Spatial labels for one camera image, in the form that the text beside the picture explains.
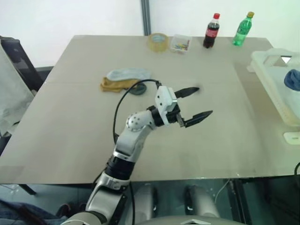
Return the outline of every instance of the table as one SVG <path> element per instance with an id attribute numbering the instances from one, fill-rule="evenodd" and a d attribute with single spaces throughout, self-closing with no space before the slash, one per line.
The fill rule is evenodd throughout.
<path id="1" fill-rule="evenodd" d="M 75 36 L 34 98 L 0 157 L 0 183 L 91 183 L 113 152 L 113 113 L 121 94 L 101 92 L 111 70 L 146 68 L 174 90 L 200 86 L 179 100 L 181 115 L 213 110 L 200 124 L 160 127 L 146 140 L 133 181 L 290 175 L 300 149 L 288 145 L 286 126 L 258 80 L 247 71 L 250 55 L 267 50 L 264 38 L 243 47 L 218 37 L 212 49 L 194 37 L 186 54 L 152 52 L 147 37 Z M 117 117 L 154 104 L 156 88 L 128 95 Z"/>

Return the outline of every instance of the blue cloth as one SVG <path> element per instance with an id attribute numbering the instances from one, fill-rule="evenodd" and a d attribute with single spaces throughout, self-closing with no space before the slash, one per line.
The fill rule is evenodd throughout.
<path id="1" fill-rule="evenodd" d="M 0 199 L 0 225 L 27 225 L 27 223 L 22 220 L 18 211 L 14 210 L 21 207 L 26 207 L 30 213 L 43 220 L 47 225 L 60 225 L 67 220 L 67 217 L 58 218 L 34 205 L 21 202 L 5 202 Z"/>
<path id="2" fill-rule="evenodd" d="M 292 90 L 300 91 L 300 71 L 290 70 L 285 76 L 285 85 Z"/>

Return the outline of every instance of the green bottle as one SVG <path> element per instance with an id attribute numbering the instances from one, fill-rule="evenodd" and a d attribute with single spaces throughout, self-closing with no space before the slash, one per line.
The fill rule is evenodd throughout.
<path id="1" fill-rule="evenodd" d="M 246 36 L 249 33 L 250 28 L 252 26 L 253 16 L 254 16 L 254 12 L 248 12 L 247 17 L 242 22 L 240 22 L 239 28 L 236 31 L 236 35 L 232 41 L 232 43 L 234 45 L 237 45 L 237 46 L 243 45 L 243 43 L 246 39 Z"/>

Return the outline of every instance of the white cloth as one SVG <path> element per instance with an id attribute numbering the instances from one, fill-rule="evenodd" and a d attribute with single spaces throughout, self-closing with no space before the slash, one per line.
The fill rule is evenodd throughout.
<path id="1" fill-rule="evenodd" d="M 0 134 L 19 122 L 33 95 L 0 45 Z"/>
<path id="2" fill-rule="evenodd" d="M 150 79 L 151 73 L 143 68 L 123 68 L 109 72 L 106 77 L 110 81 L 124 81 L 131 79 L 143 80 Z"/>

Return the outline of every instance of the metal pole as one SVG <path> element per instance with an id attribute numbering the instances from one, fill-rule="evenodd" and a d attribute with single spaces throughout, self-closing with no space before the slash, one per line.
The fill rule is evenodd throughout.
<path id="1" fill-rule="evenodd" d="M 151 34 L 149 0 L 141 0 L 144 35 Z"/>

